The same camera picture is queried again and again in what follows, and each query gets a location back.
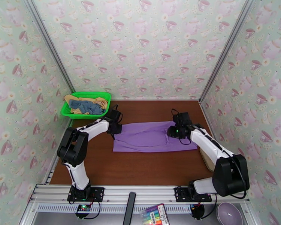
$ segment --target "purple cloth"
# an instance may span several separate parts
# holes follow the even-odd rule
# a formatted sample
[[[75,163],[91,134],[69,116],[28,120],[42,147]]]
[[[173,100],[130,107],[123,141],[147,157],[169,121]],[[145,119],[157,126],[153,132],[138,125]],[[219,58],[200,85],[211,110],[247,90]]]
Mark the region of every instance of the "purple cloth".
[[[176,152],[197,149],[195,143],[183,145],[179,139],[168,137],[173,121],[124,124],[122,133],[115,135],[114,152]],[[181,139],[188,144],[188,139]]]

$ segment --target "teapot pattern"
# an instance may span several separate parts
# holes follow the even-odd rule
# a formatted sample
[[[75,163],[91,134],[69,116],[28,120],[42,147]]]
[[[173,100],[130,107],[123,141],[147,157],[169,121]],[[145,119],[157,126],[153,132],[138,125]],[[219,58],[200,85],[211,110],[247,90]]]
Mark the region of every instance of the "teapot pattern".
[[[281,0],[255,3],[202,104],[216,138],[247,159],[260,221],[281,224]]]
[[[44,1],[46,12],[64,17],[62,2]],[[75,50],[76,43],[63,41],[66,51]],[[67,126],[59,112],[69,93],[25,3],[0,0],[0,224],[20,221],[35,184],[46,176]]]
[[[128,100],[199,98],[244,2],[35,0],[75,89]]]

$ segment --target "green basket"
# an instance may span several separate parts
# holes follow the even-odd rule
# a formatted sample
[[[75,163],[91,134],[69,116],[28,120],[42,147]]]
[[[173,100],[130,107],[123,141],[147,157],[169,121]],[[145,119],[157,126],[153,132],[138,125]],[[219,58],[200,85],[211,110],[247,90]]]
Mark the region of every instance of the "green basket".
[[[67,102],[65,102],[63,107],[61,108],[61,114],[63,116],[70,117],[71,119],[91,119],[91,120],[95,120],[95,119],[98,119],[98,118],[104,116],[109,109],[109,105],[110,105],[110,101],[111,101],[111,94],[110,93],[107,93],[107,92],[75,92],[75,93],[72,93],[72,95],[75,96],[75,97],[78,97],[78,98],[93,98],[93,99],[96,99],[97,97],[104,98],[108,102],[107,109],[106,109],[105,113],[100,114],[100,115],[73,114],[73,113],[71,113],[71,108],[68,106]]]

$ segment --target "camera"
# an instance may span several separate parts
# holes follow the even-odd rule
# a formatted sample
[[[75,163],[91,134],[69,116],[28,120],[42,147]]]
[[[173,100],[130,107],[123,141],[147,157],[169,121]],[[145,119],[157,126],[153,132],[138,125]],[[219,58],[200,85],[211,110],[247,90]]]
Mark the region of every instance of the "camera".
[[[192,124],[192,121],[190,120],[188,112],[178,112],[175,109],[172,109],[171,112],[175,126],[170,126],[167,129],[167,135],[177,139],[190,139],[189,125]]]

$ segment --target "mounting plate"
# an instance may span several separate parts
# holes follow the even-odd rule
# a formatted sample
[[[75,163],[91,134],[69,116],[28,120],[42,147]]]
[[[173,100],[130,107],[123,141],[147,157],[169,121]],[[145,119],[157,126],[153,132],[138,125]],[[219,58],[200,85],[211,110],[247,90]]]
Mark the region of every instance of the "mounting plate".
[[[188,188],[177,187],[174,188],[176,202],[211,202],[210,194],[196,194],[191,196]]]
[[[69,202],[77,202],[77,201],[86,201],[86,202],[90,202],[93,201],[94,202],[102,202],[103,201],[103,196],[104,196],[104,188],[103,187],[90,187],[90,197],[88,197],[87,199],[80,199],[79,194],[76,193],[76,190],[73,186],[71,186],[70,188],[70,192],[68,195],[67,200]]]

